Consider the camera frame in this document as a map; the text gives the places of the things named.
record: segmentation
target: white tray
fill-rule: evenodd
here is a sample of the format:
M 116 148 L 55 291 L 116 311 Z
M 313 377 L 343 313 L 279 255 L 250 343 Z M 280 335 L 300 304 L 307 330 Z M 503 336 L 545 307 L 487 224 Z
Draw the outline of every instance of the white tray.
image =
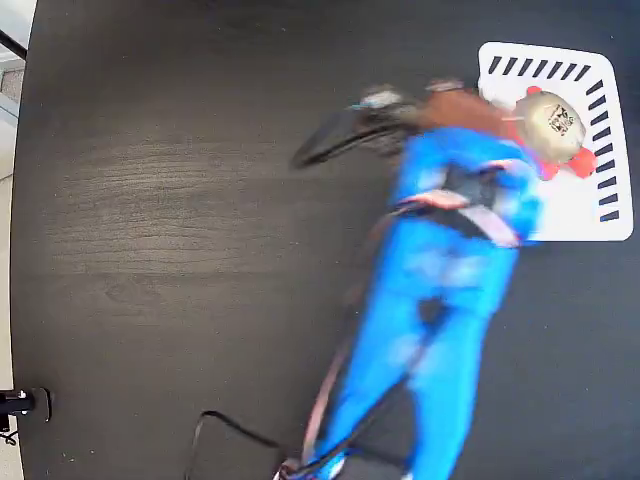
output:
M 587 127 L 584 146 L 598 168 L 581 179 L 560 170 L 537 190 L 545 211 L 536 240 L 625 240 L 633 231 L 629 159 L 613 67 L 606 57 L 560 48 L 485 43 L 478 52 L 481 94 L 513 107 L 538 86 L 560 95 Z

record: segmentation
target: gray floor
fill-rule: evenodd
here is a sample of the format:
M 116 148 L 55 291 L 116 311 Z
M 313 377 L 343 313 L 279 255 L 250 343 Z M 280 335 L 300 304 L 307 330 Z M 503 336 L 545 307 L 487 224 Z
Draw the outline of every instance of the gray floor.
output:
M 22 93 L 22 80 L 24 79 L 24 70 L 13 70 L 4 72 L 2 81 L 0 82 L 0 93 L 3 93 L 15 102 L 20 102 L 20 94 Z

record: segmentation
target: black stripe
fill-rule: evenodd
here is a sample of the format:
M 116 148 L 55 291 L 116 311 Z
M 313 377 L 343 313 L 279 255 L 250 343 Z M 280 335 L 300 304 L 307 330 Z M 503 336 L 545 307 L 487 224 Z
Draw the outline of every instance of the black stripe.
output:
M 599 165 L 598 168 L 596 168 L 596 172 L 597 173 L 602 173 L 605 170 L 609 170 L 609 169 L 611 169 L 611 168 L 613 168 L 615 166 L 616 166 L 616 161 L 615 160 L 609 160 L 608 162 L 603 163 L 602 165 Z
M 618 201 L 618 194 L 614 193 L 613 195 L 609 195 L 608 197 L 601 198 L 598 202 L 598 205 L 607 205 L 608 203 L 613 203 Z
M 576 77 L 576 79 L 574 81 L 578 81 L 580 79 L 582 79 L 582 77 L 585 76 L 585 74 L 589 71 L 591 67 L 589 65 L 585 65 L 584 67 L 582 67 L 582 70 L 580 70 L 580 73 L 578 74 L 578 76 Z
M 547 60 L 540 60 L 540 64 L 538 65 L 538 68 L 536 68 L 536 71 L 533 72 L 533 78 L 536 78 L 538 75 L 540 75 L 540 72 L 544 70 L 544 67 L 547 66 L 547 63 L 549 63 Z
M 616 177 L 611 177 L 604 182 L 598 184 L 598 188 L 613 187 L 616 184 Z
M 607 101 L 607 97 L 605 97 L 604 95 L 601 96 L 598 100 L 596 100 L 591 105 L 589 105 L 589 110 L 593 110 L 594 108 L 599 107 L 606 101 Z
M 513 66 L 516 64 L 516 60 L 518 59 L 515 57 L 511 57 L 509 59 L 509 61 L 507 62 L 507 67 L 504 69 L 504 72 L 502 72 L 503 75 L 509 75 L 509 72 L 511 71 Z
M 531 62 L 533 62 L 532 58 L 527 58 L 524 61 L 524 64 L 522 65 L 522 68 L 520 68 L 520 71 L 518 72 L 518 76 L 521 77 L 522 75 L 524 75 L 524 72 L 527 71 L 527 69 L 531 66 Z
M 604 130 L 599 131 L 598 133 L 596 133 L 593 136 L 593 141 L 597 142 L 598 140 L 600 140 L 601 138 L 607 137 L 611 135 L 611 128 L 607 127 Z
M 594 152 L 594 155 L 596 157 L 599 157 L 600 155 L 604 155 L 605 153 L 609 153 L 609 152 L 613 152 L 613 145 L 611 143 L 609 145 L 605 145 L 604 147 L 596 150 Z
M 615 210 L 611 213 L 607 213 L 606 215 L 601 216 L 600 221 L 608 222 L 609 220 L 617 220 L 619 218 L 620 218 L 620 212 L 618 210 Z
M 587 90 L 587 95 L 591 95 L 593 92 L 600 90 L 603 86 L 602 80 L 598 80 L 593 87 Z
M 609 112 L 603 112 L 600 115 L 598 115 L 596 118 L 591 120 L 591 126 L 594 126 L 595 124 L 600 123 L 603 120 L 606 120 L 607 118 L 609 118 Z
M 564 75 L 562 75 L 561 80 L 566 80 L 566 79 L 567 79 L 567 77 L 568 77 L 569 75 L 571 75 L 571 72 L 573 72 L 573 71 L 576 69 L 576 67 L 577 67 L 577 65 L 576 65 L 575 63 L 572 63 L 571 65 L 569 65 L 569 66 L 567 67 L 567 71 L 566 71 L 566 72 L 564 72 Z
M 493 57 L 493 61 L 491 62 L 491 66 L 489 67 L 489 73 L 493 73 L 496 68 L 498 68 L 498 64 L 502 60 L 502 57 Z
M 556 62 L 556 64 L 551 68 L 549 75 L 547 75 L 547 78 L 552 78 L 556 74 L 556 72 L 560 70 L 561 66 L 562 66 L 562 62 Z
M 27 49 L 24 48 L 22 45 L 20 45 L 18 42 L 16 42 L 9 35 L 4 33 L 2 30 L 0 30 L 0 45 L 5 46 L 7 50 L 15 53 L 21 59 L 23 60 L 27 59 Z

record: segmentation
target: blue outfit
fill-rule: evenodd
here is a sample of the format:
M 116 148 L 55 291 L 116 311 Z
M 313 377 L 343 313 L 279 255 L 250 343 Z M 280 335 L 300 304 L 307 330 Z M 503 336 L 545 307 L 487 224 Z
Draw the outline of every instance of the blue outfit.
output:
M 411 139 L 391 203 L 437 187 L 442 167 L 476 172 L 495 160 L 531 164 L 517 145 L 460 128 L 442 128 Z M 498 173 L 513 207 L 503 217 L 521 238 L 535 226 L 539 200 L 535 173 Z M 413 480 L 446 480 L 471 424 L 482 343 L 499 308 L 518 256 L 482 237 L 468 237 L 429 217 L 401 216 L 390 227 L 342 391 L 332 412 L 321 455 L 345 438 L 375 402 L 407 371 L 419 342 L 429 346 L 407 385 L 415 404 L 416 443 L 409 462 Z M 439 298 L 444 318 L 437 332 L 419 304 Z M 323 468 L 320 479 L 348 451 Z

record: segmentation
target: dark wooden table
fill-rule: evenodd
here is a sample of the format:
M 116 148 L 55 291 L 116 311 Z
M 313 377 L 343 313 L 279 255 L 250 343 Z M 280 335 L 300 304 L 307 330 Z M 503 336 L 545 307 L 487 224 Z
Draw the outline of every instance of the dark wooden table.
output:
M 389 174 L 286 161 L 362 87 L 474 78 L 488 40 L 603 53 L 640 188 L 636 2 L 266 3 L 39 2 L 11 329 L 17 385 L 57 401 L 20 424 L 27 479 L 175 480 L 204 408 L 299 445 Z M 523 255 L 456 478 L 640 477 L 639 271 L 638 235 Z M 207 437 L 201 478 L 267 478 L 252 447 Z

